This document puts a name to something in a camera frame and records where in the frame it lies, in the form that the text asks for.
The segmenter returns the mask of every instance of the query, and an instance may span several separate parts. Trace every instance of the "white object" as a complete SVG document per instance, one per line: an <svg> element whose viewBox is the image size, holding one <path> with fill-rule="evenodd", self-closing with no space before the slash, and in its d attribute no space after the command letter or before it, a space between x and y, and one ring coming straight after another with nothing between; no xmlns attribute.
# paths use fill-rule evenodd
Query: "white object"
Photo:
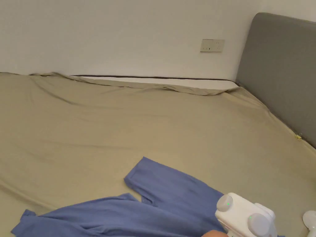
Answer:
<svg viewBox="0 0 316 237"><path fill-rule="evenodd" d="M229 237L277 237L274 212L259 203L229 193L216 207L215 216Z"/></svg>
<svg viewBox="0 0 316 237"><path fill-rule="evenodd" d="M154 83L154 84L166 84L166 85L178 85L187 86L200 89L216 89L216 90L228 90L238 87L232 81L225 80L207 80L207 79L174 79L174 78L136 78L136 77L94 77L83 76L90 79L103 79L120 82L138 82L138 83Z"/></svg>
<svg viewBox="0 0 316 237"><path fill-rule="evenodd" d="M303 215L303 222L309 229L307 237L316 237L316 211L307 211Z"/></svg>
<svg viewBox="0 0 316 237"><path fill-rule="evenodd" d="M224 43L223 39L203 39L200 52L223 52Z"/></svg>

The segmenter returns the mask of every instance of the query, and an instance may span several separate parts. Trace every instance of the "wall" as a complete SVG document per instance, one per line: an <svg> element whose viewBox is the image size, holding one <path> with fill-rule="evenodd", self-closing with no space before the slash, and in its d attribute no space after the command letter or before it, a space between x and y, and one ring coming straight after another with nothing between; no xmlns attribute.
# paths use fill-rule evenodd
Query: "wall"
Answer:
<svg viewBox="0 0 316 237"><path fill-rule="evenodd" d="M316 0L265 0L261 11L316 21Z"/></svg>
<svg viewBox="0 0 316 237"><path fill-rule="evenodd" d="M1 0L0 71L235 79L261 2Z"/></svg>

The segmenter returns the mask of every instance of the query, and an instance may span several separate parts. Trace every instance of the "blue garment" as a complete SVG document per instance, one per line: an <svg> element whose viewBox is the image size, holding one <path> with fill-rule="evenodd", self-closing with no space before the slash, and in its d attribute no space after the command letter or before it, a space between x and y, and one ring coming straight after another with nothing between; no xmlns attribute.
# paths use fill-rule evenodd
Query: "blue garment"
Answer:
<svg viewBox="0 0 316 237"><path fill-rule="evenodd" d="M201 237L223 231L215 217L222 194L198 179L143 158L125 177L142 196L107 197L36 216L26 210L17 237Z"/></svg>

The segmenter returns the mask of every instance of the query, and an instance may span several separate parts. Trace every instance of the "wall socket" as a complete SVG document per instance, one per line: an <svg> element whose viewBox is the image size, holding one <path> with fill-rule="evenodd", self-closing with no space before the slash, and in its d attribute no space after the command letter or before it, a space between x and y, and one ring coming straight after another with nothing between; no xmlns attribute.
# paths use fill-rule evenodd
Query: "wall socket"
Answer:
<svg viewBox="0 0 316 237"><path fill-rule="evenodd" d="M222 52L224 43L223 39L203 39L200 52Z"/></svg>

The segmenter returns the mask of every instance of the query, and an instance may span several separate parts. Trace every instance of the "beige bed sheet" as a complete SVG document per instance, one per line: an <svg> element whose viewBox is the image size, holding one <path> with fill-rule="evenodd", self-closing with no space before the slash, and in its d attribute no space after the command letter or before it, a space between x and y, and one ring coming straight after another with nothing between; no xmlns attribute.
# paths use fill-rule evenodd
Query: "beige bed sheet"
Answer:
<svg viewBox="0 0 316 237"><path fill-rule="evenodd" d="M0 99L0 236L26 208L131 192L123 178L143 156L266 205L279 234L307 234L315 149L243 88L2 73Z"/></svg>

